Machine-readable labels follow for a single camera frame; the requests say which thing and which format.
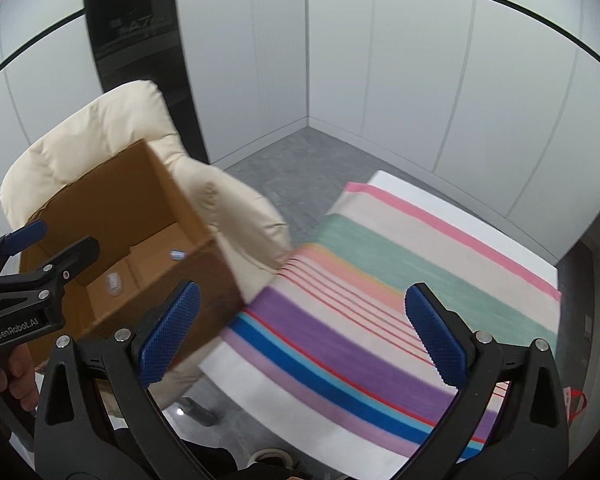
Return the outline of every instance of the chair backrest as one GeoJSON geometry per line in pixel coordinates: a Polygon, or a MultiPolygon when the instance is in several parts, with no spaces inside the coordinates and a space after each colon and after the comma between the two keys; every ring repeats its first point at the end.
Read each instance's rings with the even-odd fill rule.
{"type": "Polygon", "coordinates": [[[101,95],[34,142],[5,175],[0,203],[17,229],[64,186],[144,139],[173,173],[186,156],[166,103],[151,81],[101,95]]]}

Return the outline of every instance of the chair armrest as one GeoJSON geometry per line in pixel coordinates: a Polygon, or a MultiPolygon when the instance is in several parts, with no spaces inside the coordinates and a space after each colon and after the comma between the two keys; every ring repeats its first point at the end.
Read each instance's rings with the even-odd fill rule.
{"type": "Polygon", "coordinates": [[[256,190],[188,156],[173,168],[176,182],[203,221],[255,265],[277,270],[292,249],[288,225],[256,190]]]}

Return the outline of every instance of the purple stripe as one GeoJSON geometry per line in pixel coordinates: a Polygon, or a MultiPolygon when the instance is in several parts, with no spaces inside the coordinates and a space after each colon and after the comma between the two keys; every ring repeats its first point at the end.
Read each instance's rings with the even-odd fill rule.
{"type": "MultiPolygon", "coordinates": [[[[279,291],[268,286],[248,307],[275,332],[291,341],[307,356],[338,374],[360,390],[388,405],[398,406],[435,425],[453,396],[427,384],[391,363],[371,354],[315,319],[279,291]]],[[[475,432],[486,438],[496,412],[484,413],[475,432]]]]}
{"type": "Polygon", "coordinates": [[[283,390],[345,430],[376,444],[376,446],[393,451],[407,458],[413,455],[420,447],[419,444],[387,433],[377,426],[357,418],[347,410],[343,410],[341,407],[315,393],[273,364],[232,330],[225,330],[222,333],[222,339],[246,361],[250,362],[283,390]]]}

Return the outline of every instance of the baseboard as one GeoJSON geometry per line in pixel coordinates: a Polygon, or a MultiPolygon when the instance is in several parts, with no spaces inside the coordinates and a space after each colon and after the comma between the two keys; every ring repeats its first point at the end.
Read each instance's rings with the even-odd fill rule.
{"type": "Polygon", "coordinates": [[[471,195],[468,195],[461,189],[458,189],[456,186],[453,186],[453,184],[448,183],[446,180],[443,180],[430,171],[425,170],[417,164],[414,164],[410,160],[406,160],[400,155],[396,155],[395,153],[390,152],[388,149],[378,146],[377,144],[374,144],[359,135],[352,134],[346,130],[338,128],[337,126],[325,123],[320,119],[309,117],[308,125],[315,130],[319,130],[324,134],[342,140],[347,144],[351,144],[359,150],[376,156],[377,158],[388,162],[392,166],[395,166],[399,170],[409,173],[414,178],[423,181],[428,186],[437,189],[439,192],[443,193],[450,199],[455,200],[469,211],[472,211],[482,220],[494,226],[496,229],[506,234],[509,238],[512,238],[512,240],[515,240],[519,244],[525,246],[527,249],[540,256],[543,260],[552,265],[555,265],[558,262],[558,259],[544,247],[542,247],[542,245],[533,240],[533,238],[530,238],[527,234],[522,232],[518,227],[513,225],[509,220],[501,216],[499,213],[487,205],[484,205],[479,200],[476,200],[471,195]]]}
{"type": "Polygon", "coordinates": [[[303,128],[307,127],[307,119],[307,117],[303,117],[302,119],[298,119],[291,124],[282,126],[282,128],[279,128],[270,134],[264,135],[259,139],[250,142],[246,146],[229,153],[229,155],[225,155],[223,158],[216,160],[212,163],[212,165],[216,168],[220,168],[221,170],[226,170],[226,168],[229,166],[234,165],[236,162],[240,162],[249,155],[253,155],[255,152],[259,152],[262,148],[266,148],[270,144],[273,144],[280,139],[284,139],[286,136],[294,134],[298,130],[302,130],[303,128]]]}

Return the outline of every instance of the striped tablecloth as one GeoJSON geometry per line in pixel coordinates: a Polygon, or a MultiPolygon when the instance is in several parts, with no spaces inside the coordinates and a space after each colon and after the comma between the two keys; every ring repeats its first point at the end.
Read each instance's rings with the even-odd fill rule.
{"type": "MultiPolygon", "coordinates": [[[[456,393],[404,315],[408,286],[427,283],[499,342],[542,337],[555,348],[552,269],[468,213],[379,174],[347,185],[203,370],[293,446],[359,480],[385,480],[456,393]]],[[[497,386],[463,458],[480,451],[505,391],[497,386]]]]}

